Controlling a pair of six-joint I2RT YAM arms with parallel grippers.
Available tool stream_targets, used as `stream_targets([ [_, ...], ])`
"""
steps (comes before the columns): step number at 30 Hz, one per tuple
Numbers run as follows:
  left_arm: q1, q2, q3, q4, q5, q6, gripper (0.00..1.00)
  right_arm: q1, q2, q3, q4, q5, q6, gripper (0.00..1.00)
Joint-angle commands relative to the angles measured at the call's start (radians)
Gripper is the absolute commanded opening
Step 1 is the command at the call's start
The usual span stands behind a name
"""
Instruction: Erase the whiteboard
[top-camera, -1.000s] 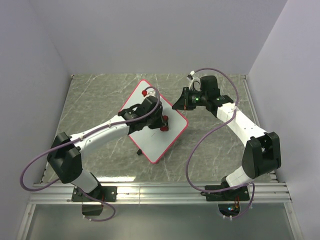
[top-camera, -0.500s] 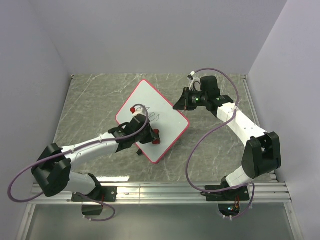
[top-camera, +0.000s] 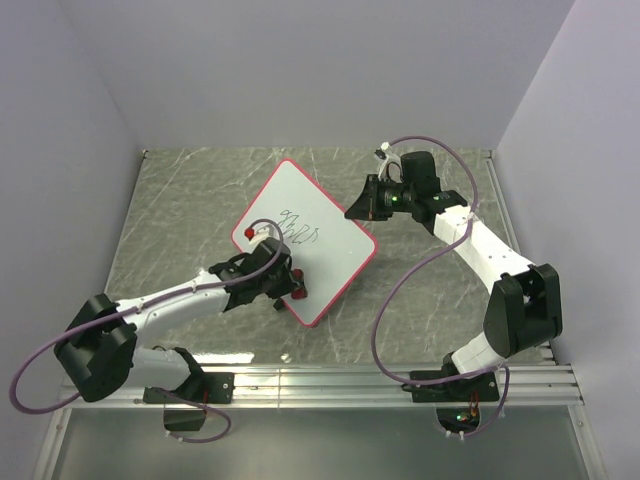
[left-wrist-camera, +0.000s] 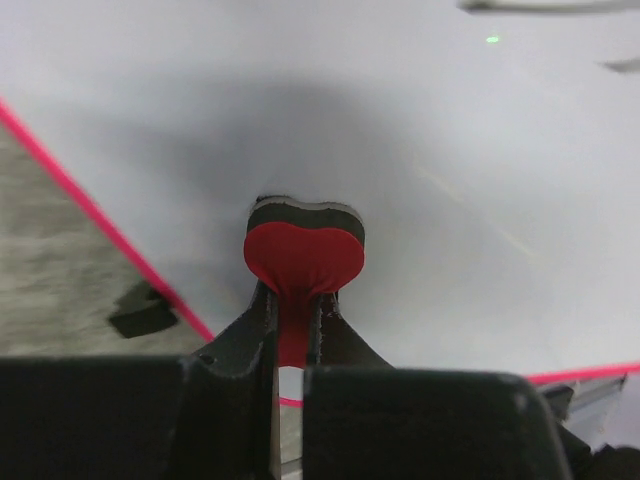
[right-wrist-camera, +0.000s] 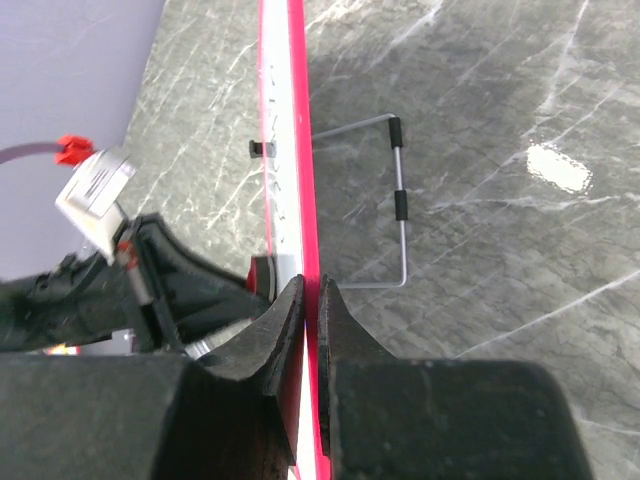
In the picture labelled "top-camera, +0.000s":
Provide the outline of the red whiteboard eraser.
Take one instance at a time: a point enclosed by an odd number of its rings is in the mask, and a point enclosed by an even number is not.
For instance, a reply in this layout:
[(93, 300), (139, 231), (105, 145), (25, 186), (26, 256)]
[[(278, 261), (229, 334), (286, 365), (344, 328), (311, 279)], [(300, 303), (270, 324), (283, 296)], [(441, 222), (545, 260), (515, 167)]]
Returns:
[(291, 292), (293, 300), (302, 300), (308, 297), (308, 290), (304, 281), (304, 273), (301, 269), (293, 269), (291, 271), (294, 289)]

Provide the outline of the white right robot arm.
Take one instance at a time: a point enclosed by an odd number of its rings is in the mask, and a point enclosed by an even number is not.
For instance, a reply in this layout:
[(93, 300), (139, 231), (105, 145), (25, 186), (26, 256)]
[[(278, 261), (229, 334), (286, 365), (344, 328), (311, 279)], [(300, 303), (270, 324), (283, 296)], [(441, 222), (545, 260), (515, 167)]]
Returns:
[(386, 367), (380, 370), (405, 391), (426, 392), (440, 402), (465, 401), (481, 379), (507, 359), (561, 335), (559, 274), (503, 242), (477, 216), (476, 201), (443, 189), (431, 153), (398, 156), (384, 144), (375, 154), (379, 170), (367, 176), (346, 218), (386, 221), (396, 213), (410, 214), (444, 243), (445, 253), (457, 253), (489, 293), (481, 333), (448, 354), (440, 370), (416, 378), (402, 378)]

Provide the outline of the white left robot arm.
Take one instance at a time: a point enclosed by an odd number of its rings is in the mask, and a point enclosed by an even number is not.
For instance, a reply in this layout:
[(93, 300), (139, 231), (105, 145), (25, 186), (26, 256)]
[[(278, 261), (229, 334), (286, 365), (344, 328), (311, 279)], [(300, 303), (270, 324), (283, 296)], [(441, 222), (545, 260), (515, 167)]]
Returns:
[(196, 318), (250, 304), (260, 295), (273, 300), (308, 295), (289, 248), (273, 237), (173, 289), (118, 302), (106, 294), (90, 298), (69, 324), (70, 337), (55, 344), (54, 354), (88, 403), (125, 384), (159, 387), (190, 402), (202, 394), (199, 364), (184, 348), (157, 352), (146, 341)]

